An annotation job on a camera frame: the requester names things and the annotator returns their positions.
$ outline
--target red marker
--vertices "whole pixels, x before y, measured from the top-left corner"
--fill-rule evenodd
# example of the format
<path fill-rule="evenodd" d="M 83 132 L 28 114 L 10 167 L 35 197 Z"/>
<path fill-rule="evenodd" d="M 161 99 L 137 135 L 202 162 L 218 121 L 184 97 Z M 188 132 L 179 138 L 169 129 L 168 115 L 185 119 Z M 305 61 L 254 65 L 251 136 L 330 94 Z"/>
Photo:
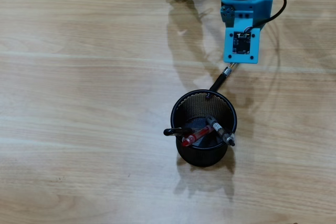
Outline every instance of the red marker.
<path fill-rule="evenodd" d="M 205 128 L 201 129 L 198 132 L 195 132 L 194 134 L 191 134 L 188 137 L 182 138 L 182 146 L 186 147 L 189 145 L 192 145 L 197 140 L 199 140 L 201 137 L 205 136 L 206 134 L 209 134 L 213 132 L 214 128 L 212 128 L 210 125 L 206 126 Z"/>

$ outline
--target black mesh pen holder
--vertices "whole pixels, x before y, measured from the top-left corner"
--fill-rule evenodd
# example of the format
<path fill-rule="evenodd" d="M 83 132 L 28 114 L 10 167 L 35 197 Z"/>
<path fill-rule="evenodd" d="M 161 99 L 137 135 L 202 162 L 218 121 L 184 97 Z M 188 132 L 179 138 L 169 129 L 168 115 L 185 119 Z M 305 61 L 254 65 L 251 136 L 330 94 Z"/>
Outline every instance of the black mesh pen holder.
<path fill-rule="evenodd" d="M 222 127 L 236 131 L 237 115 L 234 107 L 227 98 L 216 92 L 226 79 L 222 75 L 210 90 L 189 92 L 176 102 L 171 114 L 172 128 L 204 128 L 207 125 L 205 116 L 212 115 Z M 177 136 L 176 147 L 185 161 L 191 165 L 206 167 L 219 162 L 228 146 L 213 131 L 188 147 L 183 147 L 182 137 Z"/>

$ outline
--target black marker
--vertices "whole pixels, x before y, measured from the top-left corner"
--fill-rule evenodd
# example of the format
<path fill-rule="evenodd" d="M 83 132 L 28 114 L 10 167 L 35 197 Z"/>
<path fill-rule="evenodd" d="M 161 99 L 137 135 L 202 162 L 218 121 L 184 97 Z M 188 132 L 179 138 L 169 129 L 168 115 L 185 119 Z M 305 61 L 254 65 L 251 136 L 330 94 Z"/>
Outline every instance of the black marker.
<path fill-rule="evenodd" d="M 210 124 L 215 129 L 215 131 L 218 132 L 221 139 L 227 145 L 235 146 L 235 134 L 234 133 L 230 133 L 227 130 L 223 129 L 223 127 L 221 127 L 221 125 L 216 121 L 214 117 L 207 115 L 205 118 L 208 124 Z"/>
<path fill-rule="evenodd" d="M 201 129 L 196 128 L 173 128 L 173 129 L 165 129 L 163 134 L 165 136 L 184 136 L 188 134 L 195 133 Z"/>

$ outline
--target circuit board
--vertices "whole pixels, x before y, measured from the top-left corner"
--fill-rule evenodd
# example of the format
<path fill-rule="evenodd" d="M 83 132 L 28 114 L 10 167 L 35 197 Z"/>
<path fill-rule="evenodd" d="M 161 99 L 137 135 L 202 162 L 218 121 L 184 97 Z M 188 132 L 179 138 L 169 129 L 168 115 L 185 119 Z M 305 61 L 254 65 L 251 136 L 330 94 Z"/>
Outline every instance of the circuit board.
<path fill-rule="evenodd" d="M 251 33 L 242 35 L 242 33 L 235 32 L 233 38 L 233 54 L 249 55 L 251 48 Z"/>

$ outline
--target robotic arm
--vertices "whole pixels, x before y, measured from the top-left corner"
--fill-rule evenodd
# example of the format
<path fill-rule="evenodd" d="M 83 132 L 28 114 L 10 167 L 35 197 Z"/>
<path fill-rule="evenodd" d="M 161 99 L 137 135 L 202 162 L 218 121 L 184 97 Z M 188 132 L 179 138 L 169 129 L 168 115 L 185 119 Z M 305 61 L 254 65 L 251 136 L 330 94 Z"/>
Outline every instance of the robotic arm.
<path fill-rule="evenodd" d="M 221 0 L 222 20 L 226 25 L 224 61 L 258 63 L 260 30 L 286 8 L 270 17 L 273 0 Z"/>

